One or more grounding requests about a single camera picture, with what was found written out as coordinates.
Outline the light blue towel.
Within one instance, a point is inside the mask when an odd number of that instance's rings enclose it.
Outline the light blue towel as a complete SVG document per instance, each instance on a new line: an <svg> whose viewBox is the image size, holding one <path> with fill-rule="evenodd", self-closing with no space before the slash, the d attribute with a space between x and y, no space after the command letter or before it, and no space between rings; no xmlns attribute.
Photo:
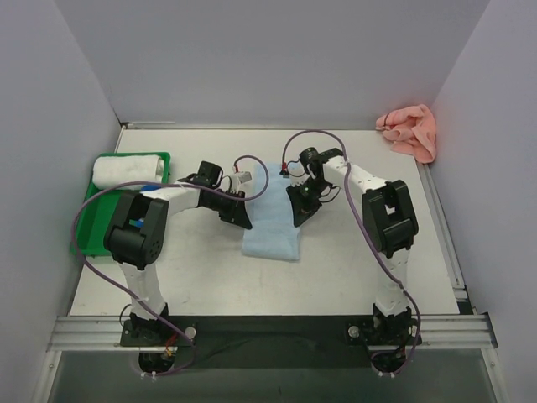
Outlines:
<svg viewBox="0 0 537 403"><path fill-rule="evenodd" d="M268 163L269 184L256 200L249 201L248 215L253 225L245 230L244 255L260 259L298 261L300 229L294 226L292 206L286 188L290 179L279 174L278 163Z"/></svg>

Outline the pink towel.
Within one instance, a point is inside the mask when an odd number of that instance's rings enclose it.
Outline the pink towel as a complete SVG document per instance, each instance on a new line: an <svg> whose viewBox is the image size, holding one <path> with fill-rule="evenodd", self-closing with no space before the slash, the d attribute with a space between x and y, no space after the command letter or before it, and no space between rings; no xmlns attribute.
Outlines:
<svg viewBox="0 0 537 403"><path fill-rule="evenodd" d="M385 113L376 120L375 129L391 143L393 152L411 155L421 164L435 161L437 127L425 104Z"/></svg>

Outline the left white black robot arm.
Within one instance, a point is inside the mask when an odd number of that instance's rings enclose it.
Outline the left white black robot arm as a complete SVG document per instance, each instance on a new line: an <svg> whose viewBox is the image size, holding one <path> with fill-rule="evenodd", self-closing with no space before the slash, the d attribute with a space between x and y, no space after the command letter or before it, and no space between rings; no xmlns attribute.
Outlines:
<svg viewBox="0 0 537 403"><path fill-rule="evenodd" d="M223 222L244 229L253 225L248 217L242 185L252 179L248 171L229 175L229 186L220 187L222 168L203 161L198 171L174 183L150 191L122 194L112 214L104 247L112 254L125 277L131 296L132 329L148 344L164 343L171 330L156 271L156 261L164 246L168 218L189 209L204 207L218 213Z"/></svg>

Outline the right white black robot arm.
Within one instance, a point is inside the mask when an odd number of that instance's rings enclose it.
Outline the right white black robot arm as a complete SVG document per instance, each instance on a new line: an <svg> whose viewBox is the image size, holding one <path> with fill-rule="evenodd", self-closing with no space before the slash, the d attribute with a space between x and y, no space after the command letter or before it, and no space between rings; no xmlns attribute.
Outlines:
<svg viewBox="0 0 537 403"><path fill-rule="evenodd" d="M402 343L413 335L417 322L412 318L407 296L409 251L419 225L406 183L386 181L345 160L339 149L318 152L308 148L300 153L302 181L291 181L289 196L293 224L301 226L322 205L326 189L345 193L366 243L378 261L377 292L373 317L361 335L370 334L377 344Z"/></svg>

